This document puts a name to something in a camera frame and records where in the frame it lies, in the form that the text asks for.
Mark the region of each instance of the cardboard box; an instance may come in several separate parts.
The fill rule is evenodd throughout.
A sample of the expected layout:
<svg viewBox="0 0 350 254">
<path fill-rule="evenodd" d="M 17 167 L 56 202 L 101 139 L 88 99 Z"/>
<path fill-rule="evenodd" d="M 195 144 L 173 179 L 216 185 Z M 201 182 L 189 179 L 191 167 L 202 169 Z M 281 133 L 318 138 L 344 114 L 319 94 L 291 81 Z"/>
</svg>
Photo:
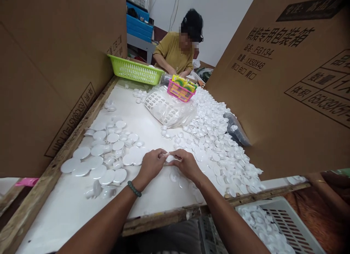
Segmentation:
<svg viewBox="0 0 350 254">
<path fill-rule="evenodd" d="M 206 84 L 262 180 L 350 166 L 349 16 L 343 0 L 254 0 Z"/>
<path fill-rule="evenodd" d="M 40 177 L 127 56 L 125 0 L 0 1 L 0 177 Z"/>
</svg>

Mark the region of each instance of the bracelet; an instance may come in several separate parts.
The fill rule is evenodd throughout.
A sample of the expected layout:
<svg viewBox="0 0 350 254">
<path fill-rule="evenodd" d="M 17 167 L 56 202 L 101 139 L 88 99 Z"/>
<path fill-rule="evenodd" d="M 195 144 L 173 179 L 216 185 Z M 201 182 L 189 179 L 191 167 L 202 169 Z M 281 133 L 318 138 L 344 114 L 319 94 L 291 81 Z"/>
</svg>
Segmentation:
<svg viewBox="0 0 350 254">
<path fill-rule="evenodd" d="M 134 187 L 130 180 L 128 181 L 128 186 L 131 188 L 132 192 L 134 192 L 136 196 L 138 196 L 139 198 L 142 196 L 141 192 L 137 191 L 137 189 Z"/>
</svg>

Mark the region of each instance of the pink plastic basket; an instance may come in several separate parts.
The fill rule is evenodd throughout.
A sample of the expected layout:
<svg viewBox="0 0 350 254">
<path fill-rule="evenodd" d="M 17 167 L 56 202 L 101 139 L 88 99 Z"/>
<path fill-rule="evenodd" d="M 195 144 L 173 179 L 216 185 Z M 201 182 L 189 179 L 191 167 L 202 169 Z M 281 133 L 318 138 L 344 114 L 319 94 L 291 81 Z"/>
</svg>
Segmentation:
<svg viewBox="0 0 350 254">
<path fill-rule="evenodd" d="M 168 85 L 168 94 L 175 96 L 177 99 L 180 99 L 182 102 L 188 102 L 191 97 L 196 93 L 188 91 L 187 89 L 183 88 L 182 86 L 179 86 L 178 84 L 174 83 L 173 81 L 169 80 Z"/>
</svg>

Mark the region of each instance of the plastic bag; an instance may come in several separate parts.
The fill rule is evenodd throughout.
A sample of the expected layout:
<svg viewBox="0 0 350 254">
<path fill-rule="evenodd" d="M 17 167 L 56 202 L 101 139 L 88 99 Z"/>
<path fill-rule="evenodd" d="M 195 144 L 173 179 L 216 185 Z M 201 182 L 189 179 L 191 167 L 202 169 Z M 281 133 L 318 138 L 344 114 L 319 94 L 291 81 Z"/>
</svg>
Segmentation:
<svg viewBox="0 0 350 254">
<path fill-rule="evenodd" d="M 189 124 L 197 115 L 197 103 L 193 100 L 184 103 L 169 95 L 167 90 L 166 86 L 153 87 L 144 103 L 146 108 L 168 128 Z"/>
<path fill-rule="evenodd" d="M 201 66 L 201 62 L 199 59 L 193 59 L 192 65 L 193 65 L 193 69 L 197 69 Z"/>
<path fill-rule="evenodd" d="M 250 143 L 237 117 L 232 113 L 225 113 L 223 117 L 229 119 L 227 133 L 232 136 L 232 139 L 241 146 L 251 146 L 252 144 Z"/>
<path fill-rule="evenodd" d="M 160 78 L 160 85 L 164 85 L 164 86 L 168 86 L 169 85 L 169 81 L 172 79 L 172 75 L 164 73 L 162 74 L 161 78 Z"/>
</svg>

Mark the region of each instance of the wooden frame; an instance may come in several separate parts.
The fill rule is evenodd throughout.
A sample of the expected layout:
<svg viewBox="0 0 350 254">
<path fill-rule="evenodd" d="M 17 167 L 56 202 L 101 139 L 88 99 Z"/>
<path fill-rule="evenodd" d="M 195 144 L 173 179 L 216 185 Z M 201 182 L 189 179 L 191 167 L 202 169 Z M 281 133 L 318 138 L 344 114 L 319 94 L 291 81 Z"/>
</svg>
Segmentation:
<svg viewBox="0 0 350 254">
<path fill-rule="evenodd" d="M 85 117 L 81 120 L 72 135 L 68 138 L 64 146 L 60 149 L 45 172 L 42 174 L 37 184 L 33 187 L 15 214 L 2 229 L 0 232 L 0 254 L 16 252 L 37 214 L 61 176 L 60 167 L 62 163 L 72 156 L 73 151 L 75 151 L 83 139 L 85 127 L 90 126 L 97 117 L 100 109 L 109 97 L 117 81 L 118 78 L 113 77 L 106 85 Z M 229 198 L 228 201 L 233 207 L 235 207 L 261 199 L 280 196 L 285 193 L 303 189 L 309 186 L 310 184 L 308 183 L 295 186 L 291 185 L 263 191 L 256 195 L 245 195 L 236 198 Z M 207 206 L 191 205 L 172 211 L 130 219 L 124 225 L 123 235 L 128 236 L 137 234 L 191 218 L 198 218 L 201 215 L 207 215 L 209 213 L 210 211 Z"/>
</svg>

